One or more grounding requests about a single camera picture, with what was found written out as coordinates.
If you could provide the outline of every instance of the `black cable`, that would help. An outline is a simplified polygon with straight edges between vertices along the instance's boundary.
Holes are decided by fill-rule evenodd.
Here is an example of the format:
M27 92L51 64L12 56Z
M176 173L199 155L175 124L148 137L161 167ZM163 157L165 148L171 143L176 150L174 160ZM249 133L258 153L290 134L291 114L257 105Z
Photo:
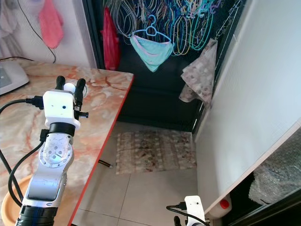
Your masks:
M13 101L10 101L10 102L4 104L4 105L0 108L0 114L1 114L2 111L3 111L5 108L7 108L8 106L13 105L13 104L17 104L17 103L26 103L26 100L25 100L25 99L13 100ZM2 162L3 162L3 164L4 164L4 166L5 166L6 170L7 170L8 173L10 174L10 173L11 173L11 168L10 168L10 166L9 166L9 164L8 164L8 161L7 161L6 158L4 157L4 155L3 155L2 151L1 151L1 149L0 149L0 158L1 158L1 160L2 160ZM13 179L13 182L14 182L14 185L15 185L15 188L16 188L16 191L17 191L17 193L18 193L18 196L19 196L20 200L22 201L23 195L22 195L21 189L20 189L20 187L19 187L19 184L18 184L18 182L17 182L15 176L13 176L12 179Z
M18 1L18 5L19 5L19 7L20 7L20 10L22 11L24 17L26 18L26 20L27 20L29 26L31 27L31 29L33 30L33 32L35 32L35 34L36 34L36 35L42 40L42 42L45 44L45 42L43 41L43 39L41 38L41 36L39 36L39 34L38 34L38 33L34 30L34 28L32 27L32 24L29 22L29 19L27 18L26 14L24 13L24 11L23 11L23 9L22 9L22 7L21 7L21 5L20 5L20 1L19 1L19 0L17 0L17 1ZM54 57L53 63L55 63L55 62L56 62L56 56L55 56L55 54L53 53L53 51L52 51L48 46L47 46L47 48L48 48L49 51L52 53L52 55L53 55L53 57Z
M20 59L25 59L25 60L33 61L31 59L28 59L28 58L25 58L25 57L22 57L22 56L10 56L10 57L6 57L6 58L2 58L2 59L0 59L0 61L1 60L7 60L7 59L10 59L10 58L20 58Z
M17 199L17 197L15 196L14 194L14 191L13 191L13 186L12 186L12 180L13 180L13 177L14 177L14 174L15 174L15 171L17 170L17 168L21 165L21 163L27 159L30 155L32 155L33 153L35 153L37 150L39 150L40 147L42 147L44 141L41 141L39 143L38 146L36 146L32 151L30 151L29 153L27 153L23 158L21 158L19 160L19 162L17 162L17 164L15 165L15 167L13 168L13 170L10 172L10 175L9 175L9 178L8 178L8 191L9 191L9 194L10 196L12 197L12 199L16 202L16 204L18 206L22 206L22 203Z
M98 160L98 163L100 163L100 164L102 164L102 165L104 165L104 166L107 166L107 167L113 167L111 164L109 164L108 162L106 162L106 161L103 161L103 160L101 160L101 159L99 159Z
M190 218L194 218L194 219L198 220L199 222L201 222L203 225L210 226L209 224L207 224L205 221L201 220L200 218L198 218L196 216L193 216L189 213L185 213L185 212L182 212L182 211L179 211L179 210L175 210L174 208L178 208L178 206L166 206L166 209L169 210L169 211L179 213L179 214L182 214L182 215L190 217Z

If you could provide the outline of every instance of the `orange countertop edge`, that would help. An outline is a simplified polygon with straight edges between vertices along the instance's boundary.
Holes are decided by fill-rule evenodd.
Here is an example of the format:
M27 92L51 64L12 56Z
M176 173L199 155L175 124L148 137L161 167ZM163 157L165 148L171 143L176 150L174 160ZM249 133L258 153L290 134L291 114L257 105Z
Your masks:
M94 174L94 171L95 171L95 169L96 169L97 164L99 164L99 163L98 163L98 160L100 159L100 157L101 157L101 155L102 155L102 153L103 153L103 149L104 149L104 147L106 146L106 144L107 144L107 142L108 142L108 140L109 140L109 138L110 138L110 135L111 135L111 133L112 133L112 130L114 129L114 126L115 126L115 124L116 124L116 120L117 120L117 118L118 118L118 116L119 116L119 113L120 113L120 111L121 111L121 109L122 109L122 106L123 106L123 104L124 104L124 102L125 102L125 100L126 100L126 98L127 98L128 92L130 91L130 88L131 88L131 86L132 86L132 84L133 84L133 80L134 80L134 77L133 77L133 79L132 79L132 81L131 81L131 83L130 83L130 85L129 85L129 87L128 87L127 93L126 93L126 95L125 95L125 97L124 97L124 99L123 99L123 101L122 101L122 104L121 104L121 106L120 106L120 108L119 108L119 110L118 110L118 113L117 113L117 115L116 115L116 117L115 117L115 119L114 119L114 123L112 124L112 126L111 126L111 128L110 128L109 134L108 134L107 138L105 139L105 142L104 142L102 148L100 149L100 152L99 152L99 154L98 154L98 158L96 159L96 161L95 161L95 163L94 163L94 166L93 166L93 168L92 168L92 170L91 170L91 173L90 173L90 175L89 175L89 177L88 177L88 180L87 180L87 182L86 182L86 184L85 184L85 186L84 186L84 189L82 190L82 192L81 192L81 194L80 194L79 201L77 202L77 204L76 204L76 206L75 206L75 209L74 209L74 211L73 211L73 213L72 213L72 215L71 215L71 218L70 218L70 220L69 220L68 226L70 226L70 225L72 224L72 221L73 221L73 219L74 219L74 217L75 217L76 211L78 210L79 205L80 205L80 202L81 202L81 200L82 200L82 198L83 198L83 196L84 196L84 194L85 194L85 192L86 192L86 189L87 189L87 187L88 187L88 185L89 185L89 183L90 183L91 177L92 177L93 174Z

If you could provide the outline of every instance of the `doormat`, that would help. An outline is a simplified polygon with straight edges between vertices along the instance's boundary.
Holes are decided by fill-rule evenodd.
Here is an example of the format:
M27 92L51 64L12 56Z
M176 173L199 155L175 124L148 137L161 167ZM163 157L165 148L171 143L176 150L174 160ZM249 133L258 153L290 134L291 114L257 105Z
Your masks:
M189 169L197 166L191 134L174 130L118 134L116 174Z

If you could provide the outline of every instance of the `pink towel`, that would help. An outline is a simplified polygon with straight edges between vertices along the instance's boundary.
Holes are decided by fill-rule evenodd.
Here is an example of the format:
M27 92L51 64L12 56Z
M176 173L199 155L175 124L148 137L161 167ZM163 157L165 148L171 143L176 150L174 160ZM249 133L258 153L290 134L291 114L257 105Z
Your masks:
M42 38L49 48L56 48L63 39L63 18L59 15L52 0L45 0L39 14Z

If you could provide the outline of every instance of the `white cabinet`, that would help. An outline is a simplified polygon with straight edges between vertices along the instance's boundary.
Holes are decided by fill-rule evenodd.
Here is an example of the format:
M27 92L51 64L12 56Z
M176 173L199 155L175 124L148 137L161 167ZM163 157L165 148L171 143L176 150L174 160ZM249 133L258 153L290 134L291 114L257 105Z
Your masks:
M198 134L207 213L301 126L301 1L249 0Z

